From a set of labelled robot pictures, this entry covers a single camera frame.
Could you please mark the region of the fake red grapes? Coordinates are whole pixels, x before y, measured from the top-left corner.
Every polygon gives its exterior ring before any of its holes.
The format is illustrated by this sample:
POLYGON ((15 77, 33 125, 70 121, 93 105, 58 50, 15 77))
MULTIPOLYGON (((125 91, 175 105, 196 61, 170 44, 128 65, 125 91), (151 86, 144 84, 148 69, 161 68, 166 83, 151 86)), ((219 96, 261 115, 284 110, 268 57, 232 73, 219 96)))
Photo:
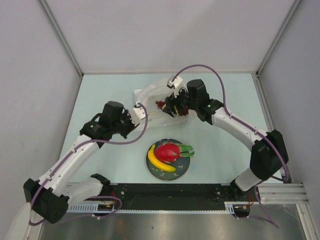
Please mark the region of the fake red grapes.
POLYGON ((159 110, 173 118, 177 116, 185 117, 189 115, 189 111, 187 109, 178 109, 178 107, 172 102, 156 101, 155 104, 159 110))

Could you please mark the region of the blue ceramic plate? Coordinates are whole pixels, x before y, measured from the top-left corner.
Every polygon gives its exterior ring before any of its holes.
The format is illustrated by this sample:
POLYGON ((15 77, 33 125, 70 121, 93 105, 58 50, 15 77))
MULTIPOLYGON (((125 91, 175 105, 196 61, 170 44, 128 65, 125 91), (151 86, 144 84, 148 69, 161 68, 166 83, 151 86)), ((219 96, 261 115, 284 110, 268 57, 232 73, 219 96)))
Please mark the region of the blue ceramic plate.
POLYGON ((150 173, 163 181, 173 181, 183 176, 190 167, 195 150, 191 145, 165 138, 151 145, 146 154, 150 173))

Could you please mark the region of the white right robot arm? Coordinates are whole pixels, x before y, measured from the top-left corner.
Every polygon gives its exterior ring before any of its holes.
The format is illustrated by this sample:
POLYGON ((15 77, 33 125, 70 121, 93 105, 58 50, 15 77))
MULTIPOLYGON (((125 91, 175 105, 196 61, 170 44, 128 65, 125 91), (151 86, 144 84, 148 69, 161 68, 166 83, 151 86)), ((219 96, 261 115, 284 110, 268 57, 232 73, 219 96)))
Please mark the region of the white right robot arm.
POLYGON ((189 81, 183 86, 180 77, 167 81, 172 93, 164 100, 161 110, 172 116, 182 116, 194 111, 197 117, 210 125, 218 127, 241 143, 251 152, 249 167, 232 181, 231 196, 242 201, 249 189, 273 177, 283 169, 283 181, 289 179, 287 149, 282 134, 278 130, 264 131, 236 117, 224 103, 211 99, 201 79, 189 81))

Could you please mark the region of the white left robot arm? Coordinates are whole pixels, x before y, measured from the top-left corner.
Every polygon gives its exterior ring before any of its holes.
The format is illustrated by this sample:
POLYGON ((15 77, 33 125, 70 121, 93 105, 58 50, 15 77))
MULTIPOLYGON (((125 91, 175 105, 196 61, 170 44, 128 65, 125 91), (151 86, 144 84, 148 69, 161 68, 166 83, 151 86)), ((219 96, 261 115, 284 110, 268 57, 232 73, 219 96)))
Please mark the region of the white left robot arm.
POLYGON ((85 123, 68 152, 38 179, 29 178, 23 185, 31 211, 51 224, 59 222, 70 206, 83 200, 110 196, 110 181, 96 173, 86 182, 67 189, 70 179, 81 166, 105 144, 116 145, 114 135, 124 139, 141 123, 148 121, 146 107, 138 102, 131 110, 116 101, 108 101, 101 113, 85 123))

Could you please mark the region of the white plastic bag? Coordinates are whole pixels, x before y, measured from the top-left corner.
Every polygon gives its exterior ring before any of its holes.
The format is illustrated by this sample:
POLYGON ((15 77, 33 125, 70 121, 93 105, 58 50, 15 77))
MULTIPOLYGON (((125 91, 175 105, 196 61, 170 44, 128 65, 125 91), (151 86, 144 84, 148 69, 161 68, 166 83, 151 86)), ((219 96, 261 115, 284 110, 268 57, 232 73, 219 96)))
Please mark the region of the white plastic bag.
POLYGON ((172 78, 173 76, 170 78, 162 78, 145 88, 133 91, 134 101, 142 103, 146 107, 148 113, 147 128, 180 124, 189 120, 188 115, 172 117, 164 113, 156 104, 156 102, 165 102, 165 98, 175 92, 174 88, 167 86, 168 81, 172 78))

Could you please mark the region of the fake yellow banana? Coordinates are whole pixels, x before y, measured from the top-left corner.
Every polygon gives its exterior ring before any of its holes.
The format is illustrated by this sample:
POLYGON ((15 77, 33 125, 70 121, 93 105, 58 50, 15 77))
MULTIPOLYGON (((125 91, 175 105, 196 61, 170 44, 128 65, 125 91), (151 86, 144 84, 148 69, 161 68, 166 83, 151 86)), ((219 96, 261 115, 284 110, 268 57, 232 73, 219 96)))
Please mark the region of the fake yellow banana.
POLYGON ((156 168, 162 170, 162 171, 165 171, 165 172, 175 172, 176 171, 176 168, 169 165, 169 164, 166 164, 162 161, 160 161, 158 158, 156 158, 155 156, 155 149, 156 149, 156 145, 153 144, 150 149, 148 150, 147 152, 147 158, 149 160, 149 162, 156 168))

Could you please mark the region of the fake watermelon slice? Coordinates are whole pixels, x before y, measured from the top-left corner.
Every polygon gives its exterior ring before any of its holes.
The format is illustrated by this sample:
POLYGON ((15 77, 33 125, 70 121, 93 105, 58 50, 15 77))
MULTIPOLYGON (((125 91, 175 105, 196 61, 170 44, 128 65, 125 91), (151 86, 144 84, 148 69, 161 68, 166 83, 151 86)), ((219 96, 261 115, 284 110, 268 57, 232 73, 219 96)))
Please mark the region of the fake watermelon slice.
POLYGON ((191 145, 173 142, 161 143, 154 150, 155 157, 166 164, 175 162, 178 158, 188 158, 195 154, 191 145))

